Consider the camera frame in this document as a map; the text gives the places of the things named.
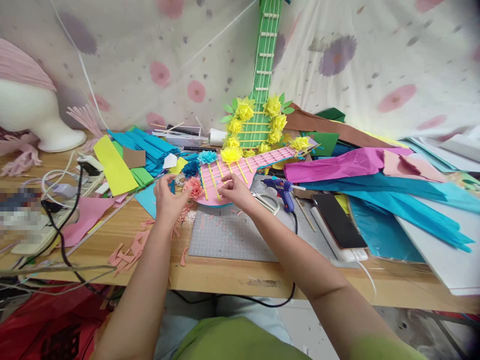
scissors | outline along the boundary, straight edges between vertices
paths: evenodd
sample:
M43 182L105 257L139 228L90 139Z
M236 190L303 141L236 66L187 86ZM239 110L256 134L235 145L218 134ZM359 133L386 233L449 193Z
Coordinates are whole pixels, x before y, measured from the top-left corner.
M280 204L276 198L268 194L258 194L252 191L250 193L255 199L258 200L258 202L260 202L260 204L263 205L264 208L270 211L273 215L277 215L280 210Z

cutting mat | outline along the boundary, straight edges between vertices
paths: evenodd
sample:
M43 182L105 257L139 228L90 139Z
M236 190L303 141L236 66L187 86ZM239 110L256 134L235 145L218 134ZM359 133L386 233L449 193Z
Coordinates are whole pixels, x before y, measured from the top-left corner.
M273 188L266 187L265 184L260 181L265 178L270 178L270 176L255 176L250 188L251 191L276 196L277 192ZM280 197L277 197L277 200L280 203L281 209L276 217L290 230L295 231L295 219L293 215L283 210L283 202ZM310 216L310 208L312 205L307 202L303 204L305 212ZM199 205L193 225L188 255L208 258L278 262L258 232L254 222L243 212L238 215L239 212L240 209L233 204L222 208ZM313 226L315 226L316 232L313 232L302 210L298 208L296 201L295 213L298 217L298 235L302 239L337 267L359 267L356 263L338 261L313 217L310 217L310 221Z

smartphone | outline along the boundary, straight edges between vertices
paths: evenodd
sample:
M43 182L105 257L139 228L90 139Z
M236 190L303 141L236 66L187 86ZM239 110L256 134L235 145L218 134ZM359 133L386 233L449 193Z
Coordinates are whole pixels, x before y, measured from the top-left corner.
M368 247L333 194L312 195L311 199L340 249L364 249Z

red bag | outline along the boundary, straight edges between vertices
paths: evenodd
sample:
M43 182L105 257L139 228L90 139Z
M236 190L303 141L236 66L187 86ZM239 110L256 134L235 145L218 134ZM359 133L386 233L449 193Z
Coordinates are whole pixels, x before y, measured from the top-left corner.
M42 290L61 293L78 285ZM103 285L92 285L100 290ZM35 293L0 325L4 360L89 359L95 334L109 314L103 298L84 286L58 296Z

wooden table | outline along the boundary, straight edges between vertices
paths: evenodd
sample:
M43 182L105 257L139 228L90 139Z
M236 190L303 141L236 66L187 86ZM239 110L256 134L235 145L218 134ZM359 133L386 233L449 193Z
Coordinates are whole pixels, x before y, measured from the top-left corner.
M70 151L64 153L40 152L41 166L32 168L27 174L42 177L53 169L64 169ZM17 154L9 154L0 159L0 166L14 160ZM0 180L3 189L15 189L28 177L4 177ZM113 211L110 209L105 217ZM106 265L107 258L119 243L129 246L135 235L144 229L141 223L150 219L148 213L132 199L111 220L103 225L70 257L77 266ZM186 256L186 267L180 266L184 248L190 244L193 220L189 219L179 228L180 238L173 238L170 255L171 288L208 293L241 294L287 298L292 289L292 280L285 274L279 263L229 260L211 257ZM48 258L55 259L59 251ZM18 260L17 255L8 251L0 254L0 269L7 269ZM461 313L480 313L480 297L453 296L447 288L432 274L427 265L412 265L371 259L363 262L374 279L377 296L373 300L372 285L362 269L340 268L339 270L373 305L442 310ZM99 278L97 283L125 286L128 284L134 268ZM105 272L104 269L82 271L85 279L94 278ZM71 272L42 273L37 278L78 281ZM300 290L295 298L305 299Z

